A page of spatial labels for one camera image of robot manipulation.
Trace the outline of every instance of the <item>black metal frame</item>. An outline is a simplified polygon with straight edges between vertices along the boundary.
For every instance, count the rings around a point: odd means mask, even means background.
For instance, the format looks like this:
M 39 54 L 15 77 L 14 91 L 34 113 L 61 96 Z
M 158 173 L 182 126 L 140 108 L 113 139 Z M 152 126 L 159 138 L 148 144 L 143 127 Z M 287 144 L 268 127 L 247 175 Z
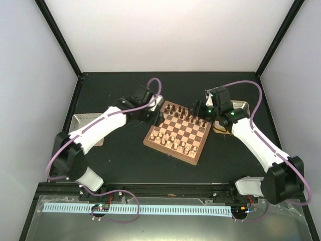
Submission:
M 83 85 L 84 77 L 83 74 L 74 59 L 66 41 L 63 38 L 62 33 L 60 32 L 53 16 L 50 13 L 50 10 L 48 9 L 45 0 L 35 0 L 37 3 L 40 11 L 42 12 L 45 20 L 47 21 L 49 27 L 51 28 L 54 36 L 56 37 L 59 45 L 61 46 L 63 52 L 65 53 L 70 65 L 72 66 L 75 74 L 78 77 L 77 84 L 72 96 L 72 100 L 68 109 L 68 113 L 66 116 L 66 120 L 63 125 L 63 131 L 68 132 L 71 117 L 74 113 L 78 97 Z M 290 10 L 288 11 L 288 14 L 286 15 L 281 27 L 279 28 L 276 36 L 274 37 L 268 51 L 266 52 L 259 68 L 256 71 L 256 75 L 258 78 L 258 83 L 262 87 L 260 76 L 263 73 L 264 69 L 268 65 L 270 59 L 272 58 L 275 50 L 277 49 L 279 43 L 281 42 L 282 38 L 284 37 L 287 29 L 291 25 L 292 21 L 294 20 L 296 14 L 298 13 L 300 7 L 302 6 L 304 0 L 294 0 Z M 273 118 L 271 115 L 271 112 L 269 110 L 267 100 L 265 97 L 265 94 L 263 92 L 263 100 L 266 103 L 266 106 L 268 108 L 268 112 L 270 114 L 270 118 L 272 120 L 272 127 L 275 133 L 275 136 L 277 137 L 277 145 L 281 148 L 281 143 L 279 141 L 277 131 L 273 122 Z M 210 191 L 213 191 L 214 185 L 153 185 L 153 184 L 145 184 L 145 185 L 130 185 L 130 184 L 117 184 L 117 187 L 125 187 L 127 189 L 131 189 L 135 193 L 145 193 L 150 196 L 150 191 L 153 190 L 153 196 L 164 196 L 165 194 L 169 193 L 179 193 L 180 196 L 197 196 L 197 197 L 207 197 L 208 193 Z M 80 188 L 77 184 L 74 183 L 39 183 L 38 188 L 36 190 L 34 199 L 32 201 L 24 228 L 22 230 L 22 234 L 20 237 L 20 240 L 25 240 L 27 237 L 27 233 L 32 221 L 32 217 L 34 214 L 34 211 L 36 209 L 38 200 L 40 195 L 69 195 L 69 196 L 79 196 Z M 301 202 L 305 201 L 305 197 L 303 195 L 298 197 Z M 306 221 L 308 223 L 308 228 L 310 230 L 311 236 L 313 240 L 319 240 L 310 210 L 308 206 L 302 207 Z

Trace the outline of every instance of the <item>robotic arm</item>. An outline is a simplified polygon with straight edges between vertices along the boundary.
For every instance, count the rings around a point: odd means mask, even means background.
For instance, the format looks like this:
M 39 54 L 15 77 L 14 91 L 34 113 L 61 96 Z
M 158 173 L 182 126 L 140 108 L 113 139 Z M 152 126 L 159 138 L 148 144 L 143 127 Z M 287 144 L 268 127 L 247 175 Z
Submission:
M 291 163 L 303 175 L 303 161 L 299 157 L 291 158 L 257 128 L 243 109 L 234 109 L 225 87 L 206 90 L 206 98 L 205 103 L 196 100 L 189 109 L 190 113 L 210 122 L 217 120 L 246 145 L 266 172 L 264 177 L 243 177 L 235 181 L 241 195 L 264 197 L 277 204 L 303 191 L 301 179 L 284 162 Z
M 159 95 L 160 90 L 161 86 L 155 94 L 141 86 L 134 95 L 118 99 L 105 113 L 83 128 L 69 135 L 59 133 L 55 139 L 53 154 L 60 154 L 57 157 L 54 155 L 51 163 L 55 161 L 55 166 L 66 174 L 68 180 L 97 191 L 104 181 L 89 167 L 84 156 L 100 139 L 134 119 L 156 126 L 162 123 L 164 117 L 159 110 L 164 100 Z

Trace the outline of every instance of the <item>black tabletop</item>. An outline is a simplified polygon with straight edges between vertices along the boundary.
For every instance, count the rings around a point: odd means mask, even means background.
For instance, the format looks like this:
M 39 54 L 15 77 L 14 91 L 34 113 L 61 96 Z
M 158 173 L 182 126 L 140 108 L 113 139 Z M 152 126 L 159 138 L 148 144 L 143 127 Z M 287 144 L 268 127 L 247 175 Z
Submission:
M 204 90 L 237 80 L 258 81 L 254 72 L 134 72 L 89 73 L 79 94 L 74 114 L 105 112 L 116 99 L 132 94 L 139 85 L 157 77 L 162 81 L 165 100 L 190 106 L 204 98 Z M 152 86 L 156 91 L 157 84 Z M 258 90 L 251 84 L 229 87 L 233 100 L 249 103 L 253 111 Z M 262 102 L 256 125 L 277 143 L 268 108 Z M 109 183 L 227 183 L 241 176 L 262 176 L 263 168 L 241 141 L 231 135 L 210 131 L 196 166 L 185 163 L 143 144 L 150 126 L 134 123 L 113 131 L 101 147 L 86 155 L 90 167 Z

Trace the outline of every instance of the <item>white cable tray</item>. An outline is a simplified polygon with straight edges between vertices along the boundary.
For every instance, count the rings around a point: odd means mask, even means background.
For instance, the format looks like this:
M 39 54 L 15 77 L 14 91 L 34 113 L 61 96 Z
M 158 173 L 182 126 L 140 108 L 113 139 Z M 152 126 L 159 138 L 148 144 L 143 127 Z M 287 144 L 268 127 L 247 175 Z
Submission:
M 45 203 L 42 212 L 91 213 L 95 204 L 88 203 Z M 111 204 L 108 211 L 94 213 L 136 214 L 137 205 Z M 230 206 L 186 206 L 186 205 L 140 205 L 139 214 L 153 215 L 198 215 L 231 217 Z

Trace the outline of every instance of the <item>chessboard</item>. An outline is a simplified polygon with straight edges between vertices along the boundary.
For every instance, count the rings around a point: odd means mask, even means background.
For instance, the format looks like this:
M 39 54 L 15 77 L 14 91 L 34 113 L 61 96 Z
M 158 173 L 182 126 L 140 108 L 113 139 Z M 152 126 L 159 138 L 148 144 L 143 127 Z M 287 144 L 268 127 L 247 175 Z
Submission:
M 149 129 L 144 145 L 197 165 L 211 124 L 169 101 L 164 102 L 160 111 L 165 120 L 159 127 Z

